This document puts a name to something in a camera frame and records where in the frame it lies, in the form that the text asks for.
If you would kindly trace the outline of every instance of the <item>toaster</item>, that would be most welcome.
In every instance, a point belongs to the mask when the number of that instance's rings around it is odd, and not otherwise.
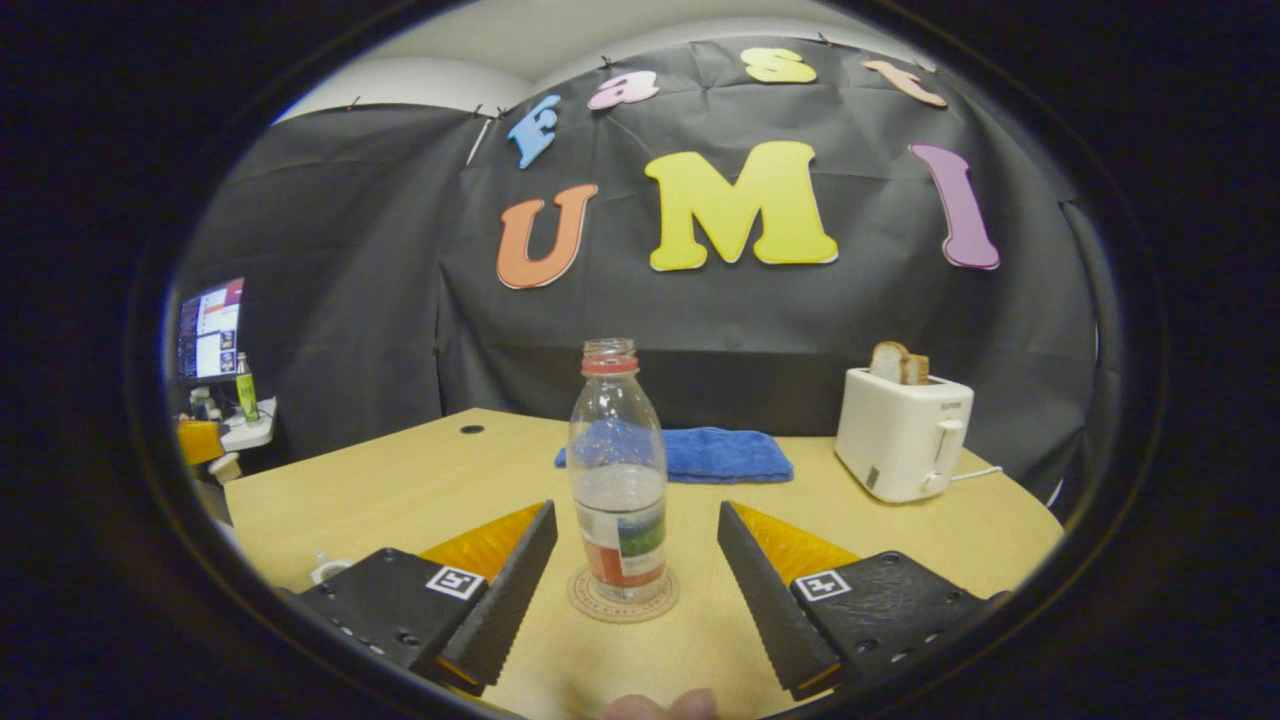
[[[947,489],[973,410],[973,389],[929,375],[899,384],[867,368],[845,373],[836,455],[868,492],[911,502]]]

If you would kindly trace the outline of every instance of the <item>plastic bottle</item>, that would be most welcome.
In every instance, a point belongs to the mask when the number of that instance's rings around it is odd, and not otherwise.
[[[257,393],[253,392],[253,370],[248,369],[248,356],[239,354],[236,363],[236,395],[239,396],[241,413],[246,423],[257,421]]]
[[[596,591],[623,603],[653,598],[667,571],[667,452],[637,372],[632,341],[585,343],[586,386],[573,407],[566,446]]]

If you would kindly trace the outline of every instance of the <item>monitor screen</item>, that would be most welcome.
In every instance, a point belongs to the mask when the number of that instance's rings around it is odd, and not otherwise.
[[[236,374],[244,278],[183,300],[178,309],[178,378],[216,380]]]

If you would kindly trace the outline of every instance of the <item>green bottle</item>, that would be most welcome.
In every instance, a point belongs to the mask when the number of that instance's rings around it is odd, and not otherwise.
[[[236,363],[236,395],[241,400],[241,413],[244,420],[257,421],[257,393],[253,392],[253,372],[248,369],[248,357],[241,352]]]

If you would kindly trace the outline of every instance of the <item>ceiling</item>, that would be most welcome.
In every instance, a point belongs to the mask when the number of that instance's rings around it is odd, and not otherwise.
[[[678,23],[750,17],[852,23],[813,0],[479,0],[411,28],[361,59],[467,60],[535,82],[618,40]]]

